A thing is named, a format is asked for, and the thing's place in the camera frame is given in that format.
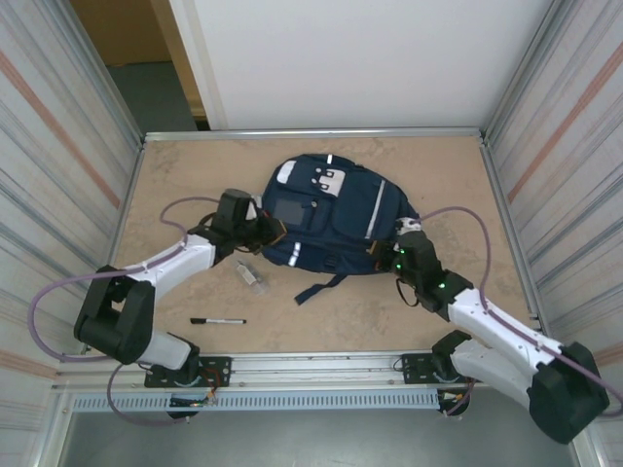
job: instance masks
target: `cable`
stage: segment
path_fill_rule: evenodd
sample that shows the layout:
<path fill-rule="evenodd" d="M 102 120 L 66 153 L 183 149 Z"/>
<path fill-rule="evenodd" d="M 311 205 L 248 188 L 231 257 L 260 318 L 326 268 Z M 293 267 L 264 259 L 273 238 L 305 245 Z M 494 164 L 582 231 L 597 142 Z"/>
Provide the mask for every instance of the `cable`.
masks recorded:
<path fill-rule="evenodd" d="M 203 399 L 204 401 L 207 401 L 210 398 L 210 395 L 212 397 L 216 396 L 216 385 L 212 384 L 212 381 L 210 381 L 210 378 L 205 373 L 202 371 L 199 371 L 199 373 L 202 375 L 203 380 L 207 383 L 207 385 L 210 386 L 210 390 L 207 394 L 205 394 L 205 399 Z"/>
<path fill-rule="evenodd" d="M 621 403 L 621 407 L 617 411 L 612 412 L 612 413 L 602 413 L 600 415 L 601 417 L 614 418 L 614 417 L 618 417 L 618 416 L 622 415 L 623 414 L 623 392 L 619 391 L 614 386 L 612 386 L 609 382 L 603 380 L 602 378 L 598 377 L 594 373 L 588 371 L 587 369 L 585 369 L 581 365 L 575 363 L 573 360 L 571 360 L 570 358 L 566 357 L 565 355 L 559 353 L 558 351 L 556 351 L 554 349 L 551 349 L 551 348 L 547 347 L 546 345 L 540 345 L 536 339 L 530 337 L 529 335 L 527 335 L 523 331 L 515 328 L 512 324 L 507 323 L 499 315 L 497 315 L 494 311 L 492 311 L 491 309 L 488 308 L 488 306 L 487 306 L 487 298 L 485 297 L 485 284 L 487 283 L 487 279 L 489 278 L 489 273 L 491 272 L 492 253 L 491 253 L 491 239 L 489 237 L 489 231 L 487 230 L 487 226 L 485 225 L 485 221 L 483 221 L 483 219 L 478 214 L 476 214 L 474 211 L 472 211 L 471 209 L 469 209 L 467 207 L 463 207 L 463 206 L 449 206 L 449 207 L 444 207 L 444 208 L 441 208 L 441 209 L 437 209 L 436 211 L 433 211 L 433 212 L 431 212 L 429 214 L 426 214 L 425 216 L 421 217 L 420 220 L 421 221 L 425 221 L 426 219 L 430 219 L 431 217 L 437 216 L 439 214 L 444 214 L 444 213 L 450 212 L 450 211 L 461 211 L 461 212 L 465 212 L 465 213 L 469 214 L 474 219 L 476 219 L 476 221 L 478 221 L 478 224 L 480 225 L 480 228 L 483 231 L 483 235 L 485 237 L 485 247 L 486 247 L 486 257 L 487 257 L 487 260 L 486 260 L 486 265 L 485 265 L 485 272 L 483 273 L 483 278 L 482 278 L 482 280 L 480 282 L 479 292 L 480 292 L 480 303 L 481 303 L 482 307 L 485 309 L 485 311 L 491 316 L 491 318 L 493 318 L 500 325 L 504 326 L 506 329 L 508 329 L 509 331 L 514 333 L 519 338 L 521 338 L 524 341 L 530 343 L 531 345 L 534 345 L 537 349 L 543 350 L 548 355 L 551 355 L 552 357 L 557 358 L 559 361 L 561 361 L 564 364 L 568 365 L 569 367 L 573 368 L 574 370 L 576 370 L 577 372 L 579 372 L 580 374 L 582 374 L 586 378 L 588 378 L 591 381 L 593 381 L 595 384 L 601 386 L 606 391 L 609 391 L 610 394 L 612 394 L 616 399 L 618 399 L 618 401 Z M 474 388 L 474 384 L 475 384 L 475 381 L 472 380 L 470 382 L 470 384 L 469 384 L 469 387 L 467 389 L 467 393 L 465 394 L 465 396 L 462 399 L 460 399 L 460 401 L 458 401 L 458 403 L 454 407 L 452 407 L 446 413 L 446 415 L 452 414 L 461 405 L 463 405 L 465 402 L 467 402 L 467 400 L 469 399 L 469 396 L 471 395 L 471 392 L 472 392 L 472 390 Z"/>
<path fill-rule="evenodd" d="M 141 426 L 170 426 L 170 425 L 176 425 L 177 423 L 181 423 L 182 421 L 186 420 L 186 418 L 177 418 L 173 420 L 148 420 L 147 418 L 141 418 L 141 417 L 128 415 L 127 413 L 123 413 L 119 409 L 117 409 L 113 401 L 113 380 L 115 379 L 115 376 L 117 375 L 117 373 L 119 372 L 119 370 L 121 370 L 123 366 L 124 364 L 120 363 L 119 366 L 117 366 L 117 368 L 113 370 L 113 373 L 110 375 L 110 378 L 108 379 L 108 384 L 106 385 L 106 399 L 108 400 L 108 405 L 110 406 L 110 409 L 113 411 L 113 413 L 116 416 L 118 416 L 119 418 L 129 423 L 133 423 L 134 425 L 141 425 Z"/>
<path fill-rule="evenodd" d="M 404 369 L 404 367 L 403 367 L 403 368 L 400 368 L 400 369 L 397 369 L 397 368 L 396 368 L 396 365 L 398 365 L 398 362 L 401 362 L 401 361 L 402 361 L 402 357 L 400 357 L 398 360 L 396 360 L 395 362 L 393 362 L 393 365 L 391 366 L 391 368 L 392 368 L 395 372 L 400 372 L 400 373 L 404 372 L 404 370 L 405 370 L 405 369 Z"/>
<path fill-rule="evenodd" d="M 199 223 L 202 226 L 204 226 L 205 224 L 207 224 L 207 221 L 209 221 L 210 219 L 212 219 L 214 217 L 215 214 L 216 214 L 215 212 L 210 212 L 206 216 L 203 216 L 202 219 L 199 221 Z"/>
<path fill-rule="evenodd" d="M 218 371 L 214 370 L 213 368 L 200 368 L 200 373 L 202 374 L 203 379 L 205 379 L 205 382 L 207 382 L 207 384 L 212 389 L 212 397 L 216 397 L 216 389 L 221 387 L 221 376 L 219 375 Z M 214 384 L 212 384 L 212 382 L 210 381 L 207 373 L 214 373 Z"/>
<path fill-rule="evenodd" d="M 58 353 L 55 350 L 52 350 L 50 347 L 48 347 L 48 345 L 44 343 L 43 340 L 41 339 L 41 336 L 39 336 L 39 333 L 37 332 L 37 328 L 35 326 L 35 312 L 37 310 L 37 305 L 39 304 L 41 299 L 43 299 L 43 297 L 46 294 L 52 292 L 54 289 L 57 289 L 58 287 L 64 287 L 65 285 L 73 284 L 74 282 L 80 282 L 82 280 L 96 280 L 96 279 L 120 277 L 122 275 L 128 275 L 128 274 L 136 274 L 137 272 L 141 272 L 143 270 L 147 270 L 157 265 L 160 265 L 170 260 L 174 256 L 178 255 L 179 253 L 181 253 L 184 250 L 186 244 L 188 243 L 188 234 L 186 232 L 186 229 L 184 228 L 184 226 L 182 226 L 181 224 L 177 222 L 173 222 L 173 221 L 169 221 L 165 219 L 165 215 L 171 207 L 176 206 L 177 204 L 180 204 L 182 202 L 187 202 L 187 201 L 211 201 L 211 202 L 218 203 L 218 199 L 209 198 L 209 197 L 187 197 L 187 198 L 177 199 L 176 201 L 171 202 L 162 210 L 162 212 L 160 213 L 160 217 L 159 217 L 160 222 L 162 222 L 165 225 L 175 227 L 180 232 L 182 232 L 182 235 L 183 235 L 182 240 L 180 241 L 177 248 L 175 248 L 175 250 L 171 251 L 167 255 L 164 255 L 163 257 L 157 260 L 154 260 L 153 262 L 148 263 L 145 266 L 141 266 L 141 267 L 137 267 L 133 269 L 121 269 L 121 270 L 113 270 L 109 272 L 96 272 L 93 274 L 78 275 L 75 277 L 67 277 L 65 279 L 61 279 L 57 282 L 49 284 L 45 286 L 43 289 L 41 289 L 39 292 L 37 292 L 35 296 L 32 298 L 32 300 L 30 301 L 30 305 L 28 306 L 28 312 L 27 312 L 27 317 L 26 317 L 26 320 L 28 323 L 28 332 L 30 333 L 30 337 L 35 341 L 37 346 L 41 348 L 41 350 L 43 350 L 46 354 L 59 360 L 60 362 L 99 362 L 102 360 L 109 360 L 110 357 L 106 355 L 93 356 L 93 357 L 84 357 L 84 356 L 78 356 L 78 355 L 65 355 L 63 353 Z"/>
<path fill-rule="evenodd" d="M 402 288 L 400 287 L 401 283 L 404 284 L 402 280 L 396 278 L 396 289 L 398 290 L 398 294 L 400 295 L 402 301 L 405 303 L 406 306 L 410 306 L 411 308 L 418 306 L 420 304 L 420 299 L 418 299 L 418 297 L 416 297 L 416 302 L 414 304 L 410 304 L 409 302 L 407 302 L 405 294 L 402 292 Z"/>

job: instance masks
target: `clear plastic item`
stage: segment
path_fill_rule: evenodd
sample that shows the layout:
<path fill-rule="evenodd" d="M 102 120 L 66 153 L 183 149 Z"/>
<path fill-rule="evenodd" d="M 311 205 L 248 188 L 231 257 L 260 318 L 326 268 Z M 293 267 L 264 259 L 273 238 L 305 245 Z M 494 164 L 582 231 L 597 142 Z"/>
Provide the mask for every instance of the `clear plastic item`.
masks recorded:
<path fill-rule="evenodd" d="M 237 276 L 246 285 L 251 287 L 255 295 L 263 295 L 269 290 L 269 286 L 264 277 L 248 261 L 241 258 L 232 258 L 232 264 Z"/>

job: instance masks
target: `backpack strap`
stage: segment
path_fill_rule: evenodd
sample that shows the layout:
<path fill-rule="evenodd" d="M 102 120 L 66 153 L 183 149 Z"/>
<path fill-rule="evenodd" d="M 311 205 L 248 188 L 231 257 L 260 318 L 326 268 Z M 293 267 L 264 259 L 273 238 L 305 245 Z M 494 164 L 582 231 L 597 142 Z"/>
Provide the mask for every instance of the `backpack strap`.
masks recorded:
<path fill-rule="evenodd" d="M 340 282 L 342 282 L 346 278 L 347 278 L 346 275 L 340 275 L 340 274 L 334 275 L 331 278 L 331 280 L 329 280 L 329 282 L 327 282 L 326 284 L 314 284 L 309 289 L 304 290 L 303 292 L 301 292 L 299 295 L 297 295 L 294 298 L 294 301 L 297 303 L 297 305 L 302 305 L 304 302 L 309 300 L 311 297 L 313 297 L 315 294 L 320 292 L 322 289 L 329 289 L 331 287 L 335 287 L 336 285 L 338 285 Z"/>

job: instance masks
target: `vent grille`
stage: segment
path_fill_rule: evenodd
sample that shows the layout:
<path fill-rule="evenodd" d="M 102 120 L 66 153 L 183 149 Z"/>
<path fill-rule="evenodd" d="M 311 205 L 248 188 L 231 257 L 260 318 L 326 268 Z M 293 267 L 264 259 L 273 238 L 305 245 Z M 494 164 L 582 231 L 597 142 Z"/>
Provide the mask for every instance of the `vent grille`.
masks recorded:
<path fill-rule="evenodd" d="M 189 408 L 169 406 L 171 393 L 118 394 L 115 406 L 122 412 L 187 412 Z M 202 394 L 175 394 L 176 398 L 198 400 Z M 354 391 L 217 392 L 216 400 L 199 411 L 305 411 L 343 409 L 438 409 L 436 389 Z M 81 394 L 75 413 L 111 412 L 105 394 Z"/>

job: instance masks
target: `gray floor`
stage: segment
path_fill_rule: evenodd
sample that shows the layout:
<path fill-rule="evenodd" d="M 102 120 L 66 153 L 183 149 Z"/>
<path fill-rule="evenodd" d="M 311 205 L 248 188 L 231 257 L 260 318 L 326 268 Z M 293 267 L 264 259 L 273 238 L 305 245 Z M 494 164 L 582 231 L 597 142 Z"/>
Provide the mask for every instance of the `gray floor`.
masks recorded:
<path fill-rule="evenodd" d="M 66 467 L 567 467 L 526 411 L 488 389 L 462 420 L 433 411 L 203 413 L 143 428 L 112 414 L 74 415 Z"/>
<path fill-rule="evenodd" d="M 197 131 L 171 62 L 111 66 L 108 72 L 143 133 Z"/>

